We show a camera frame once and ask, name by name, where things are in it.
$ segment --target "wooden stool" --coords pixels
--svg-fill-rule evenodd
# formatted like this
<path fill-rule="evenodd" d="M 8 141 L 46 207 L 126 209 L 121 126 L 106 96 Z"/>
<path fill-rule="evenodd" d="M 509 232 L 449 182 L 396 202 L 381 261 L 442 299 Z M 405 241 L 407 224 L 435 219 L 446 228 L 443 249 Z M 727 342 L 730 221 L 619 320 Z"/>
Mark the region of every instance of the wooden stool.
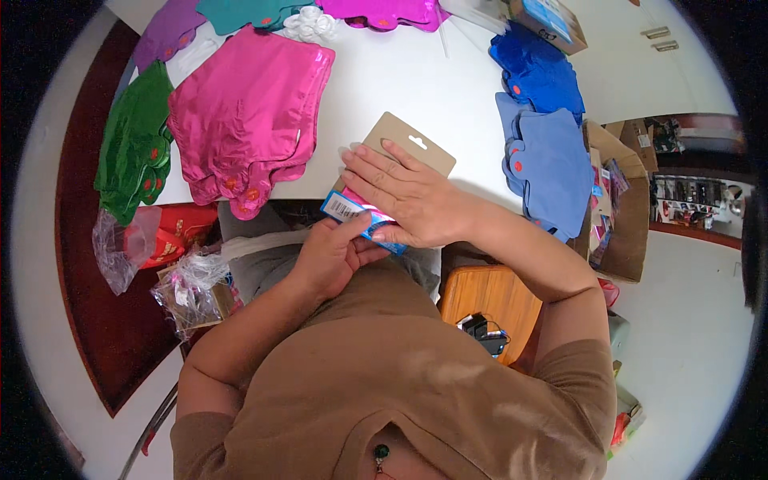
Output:
<path fill-rule="evenodd" d="M 496 322 L 510 338 L 498 361 L 509 365 L 522 353 L 540 309 L 541 300 L 509 267 L 461 266 L 448 277 L 440 315 L 443 322 L 451 325 L 473 313 L 482 313 Z M 488 330 L 495 330 L 495 325 L 489 323 Z"/>

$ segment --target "brown t-shirt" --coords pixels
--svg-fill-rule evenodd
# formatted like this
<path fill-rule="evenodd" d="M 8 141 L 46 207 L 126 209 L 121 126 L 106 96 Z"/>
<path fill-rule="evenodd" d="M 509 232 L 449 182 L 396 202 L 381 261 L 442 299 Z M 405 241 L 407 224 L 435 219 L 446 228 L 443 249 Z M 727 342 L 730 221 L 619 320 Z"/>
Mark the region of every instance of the brown t-shirt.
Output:
<path fill-rule="evenodd" d="M 607 345 L 560 346 L 522 375 L 385 261 L 267 356 L 235 419 L 186 415 L 170 439 L 178 480 L 355 478 L 389 423 L 449 478 L 602 478 L 615 416 Z"/>

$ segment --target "finger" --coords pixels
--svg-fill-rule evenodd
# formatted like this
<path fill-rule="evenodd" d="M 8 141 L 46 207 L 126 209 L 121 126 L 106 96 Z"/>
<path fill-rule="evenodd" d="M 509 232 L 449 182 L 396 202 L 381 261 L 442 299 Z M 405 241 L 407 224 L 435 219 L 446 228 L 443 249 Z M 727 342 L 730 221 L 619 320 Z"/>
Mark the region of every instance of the finger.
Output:
<path fill-rule="evenodd" d="M 364 211 L 357 217 L 340 224 L 333 231 L 333 239 L 337 244 L 347 245 L 354 238 L 371 226 L 371 213 Z"/>
<path fill-rule="evenodd" d="M 312 225 L 312 228 L 326 228 L 328 230 L 335 230 L 339 226 L 339 222 L 331 217 L 323 218 L 321 221 Z"/>
<path fill-rule="evenodd" d="M 360 257 L 351 243 L 346 245 L 346 264 L 349 265 L 353 272 L 356 272 L 362 266 Z"/>
<path fill-rule="evenodd" d="M 341 159 L 347 168 L 358 174 L 363 178 L 363 180 L 367 181 L 369 184 L 376 188 L 384 190 L 390 194 L 396 194 L 396 192 L 401 188 L 399 185 L 402 183 L 401 180 L 397 180 L 396 178 L 391 177 L 384 170 L 380 170 L 369 162 L 363 160 L 352 151 L 344 151 L 344 153 L 341 155 Z"/>
<path fill-rule="evenodd" d="M 426 164 L 416 160 L 411 154 L 409 154 L 403 147 L 386 138 L 382 140 L 382 147 L 388 151 L 394 158 L 397 159 L 403 167 L 408 170 L 420 172 L 429 168 Z"/>
<path fill-rule="evenodd" d="M 382 258 L 386 258 L 389 255 L 388 250 L 384 250 L 381 247 L 375 247 L 368 250 L 365 250 L 364 252 L 358 252 L 357 258 L 360 260 L 360 266 L 367 265 L 371 262 L 376 262 L 377 260 L 381 260 Z"/>
<path fill-rule="evenodd" d="M 355 149 L 355 155 L 383 171 L 390 177 L 395 178 L 396 180 L 413 180 L 413 172 L 403 167 L 393 159 L 385 157 L 384 155 L 381 155 L 379 152 L 374 151 L 365 145 L 359 145 Z"/>
<path fill-rule="evenodd" d="M 412 247 L 420 247 L 419 241 L 399 225 L 384 225 L 371 235 L 375 242 L 404 243 Z"/>
<path fill-rule="evenodd" d="M 344 170 L 341 173 L 341 178 L 347 187 L 351 188 L 356 194 L 366 199 L 372 205 L 376 205 L 384 213 L 393 210 L 395 198 L 384 190 L 369 184 L 355 172 Z"/>
<path fill-rule="evenodd" d="M 367 238 L 363 237 L 357 237 L 352 240 L 352 245 L 355 247 L 355 251 L 357 253 L 364 252 L 366 250 L 370 250 L 372 248 L 376 248 L 376 244 L 373 243 L 371 240 L 368 240 Z"/>

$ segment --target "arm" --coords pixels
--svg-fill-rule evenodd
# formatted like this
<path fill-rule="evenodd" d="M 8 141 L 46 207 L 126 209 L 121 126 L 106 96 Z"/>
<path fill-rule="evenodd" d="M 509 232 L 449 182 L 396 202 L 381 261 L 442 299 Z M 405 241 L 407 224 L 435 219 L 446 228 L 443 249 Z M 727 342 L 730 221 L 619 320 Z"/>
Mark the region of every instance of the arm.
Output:
<path fill-rule="evenodd" d="M 346 184 L 398 221 L 374 240 L 434 247 L 466 240 L 504 262 L 545 305 L 537 361 L 579 339 L 608 343 L 603 294 L 589 265 L 523 217 L 459 190 L 391 141 L 398 162 L 365 146 L 343 155 Z"/>
<path fill-rule="evenodd" d="M 363 214 L 337 225 L 318 222 L 291 273 L 200 339 L 179 374 L 176 418 L 194 412 L 235 416 L 262 361 L 324 301 L 341 293 L 362 265 L 387 252 L 359 234 Z"/>

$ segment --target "barcode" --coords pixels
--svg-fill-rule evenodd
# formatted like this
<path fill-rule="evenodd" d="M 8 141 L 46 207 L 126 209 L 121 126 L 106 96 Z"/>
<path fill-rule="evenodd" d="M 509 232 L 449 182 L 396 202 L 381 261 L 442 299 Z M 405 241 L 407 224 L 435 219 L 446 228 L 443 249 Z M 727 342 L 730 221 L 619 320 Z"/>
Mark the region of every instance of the barcode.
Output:
<path fill-rule="evenodd" d="M 339 214 L 340 217 L 344 217 L 346 219 L 355 218 L 360 215 L 360 212 L 353 211 L 350 205 L 345 205 L 338 200 L 331 202 L 330 210 Z"/>

